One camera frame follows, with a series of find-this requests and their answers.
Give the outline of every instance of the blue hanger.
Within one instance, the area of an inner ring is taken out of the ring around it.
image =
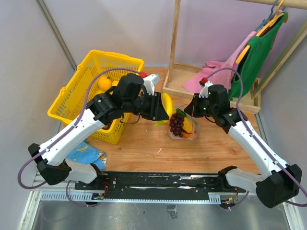
[[[259,29],[261,29],[264,25],[266,25],[266,23],[268,23],[269,20],[271,20],[271,19],[274,17],[274,15],[273,15],[273,13],[274,13],[274,7],[277,5],[278,1],[279,1],[279,0],[276,0],[276,1],[274,2],[274,4],[272,5],[271,13],[270,13],[270,15],[268,16],[268,18],[265,19],[265,20],[264,20],[254,31],[258,31]]]

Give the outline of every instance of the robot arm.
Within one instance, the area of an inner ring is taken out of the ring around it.
[[[289,165],[280,158],[255,132],[247,117],[243,115],[253,134],[250,135],[238,110],[230,107],[228,93],[224,86],[211,82],[200,82],[204,87],[195,93],[192,102],[184,112],[193,117],[212,117],[225,133],[232,136],[249,154],[260,170],[260,175],[244,172],[235,166],[219,171],[221,185],[226,189],[236,186],[257,194],[267,207],[274,207],[298,194],[298,186],[281,170],[277,162],[272,161],[264,149],[257,143],[255,136],[275,159],[288,170],[299,182],[302,171],[296,165]]]
[[[83,140],[105,124],[121,118],[124,113],[141,115],[153,121],[168,120],[163,108],[161,93],[154,92],[154,86],[160,81],[159,75],[150,75],[144,79],[135,74],[123,76],[113,94],[109,92],[96,95],[88,104],[80,118],[76,118],[62,131],[47,142],[32,144],[28,150],[31,156],[44,153],[35,161],[37,168],[49,185],[64,180],[81,181],[86,184],[101,184],[102,173],[94,165],[83,165],[65,159]]]

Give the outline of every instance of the white wall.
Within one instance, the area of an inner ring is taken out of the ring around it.
[[[74,60],[91,49],[141,58],[147,66],[168,66],[174,0],[45,0]],[[226,60],[267,18],[271,6],[235,0],[182,0],[175,60],[202,65]],[[261,76],[297,29],[290,14]]]
[[[17,173],[27,147],[56,134],[47,110],[73,71],[34,0],[3,2],[0,22],[0,223],[15,230],[29,195]],[[23,182],[32,185],[35,173],[33,163]]]
[[[290,9],[297,20],[307,20],[303,10]],[[261,95],[260,116],[272,149],[289,164],[303,171],[301,184],[307,189],[307,38],[269,82]],[[300,191],[296,201],[307,203]],[[307,208],[299,208],[307,229]]]

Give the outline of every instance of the pink garment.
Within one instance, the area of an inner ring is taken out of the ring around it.
[[[201,85],[199,84],[199,81],[202,78],[207,77],[209,74],[213,73],[214,71],[220,68],[229,67],[229,68],[237,69],[237,66],[238,66],[238,64],[236,64],[237,57],[242,52],[245,45],[256,34],[257,32],[255,31],[251,32],[226,62],[207,61],[204,65],[204,68],[201,71],[199,71],[193,78],[191,78],[187,83],[185,83],[183,85],[183,88],[185,88],[189,92],[199,93],[202,89]],[[209,81],[211,81],[215,85],[216,84],[223,85],[227,90],[230,90],[230,85],[231,85],[231,81],[233,77],[234,77],[233,71],[223,70],[223,71],[217,72],[212,77],[210,77]]]

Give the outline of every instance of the bunch of grapes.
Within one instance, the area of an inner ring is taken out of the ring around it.
[[[183,137],[182,132],[183,132],[183,121],[184,117],[180,114],[173,114],[170,119],[170,124],[169,126],[171,127],[170,131],[175,135],[175,136],[180,136]]]

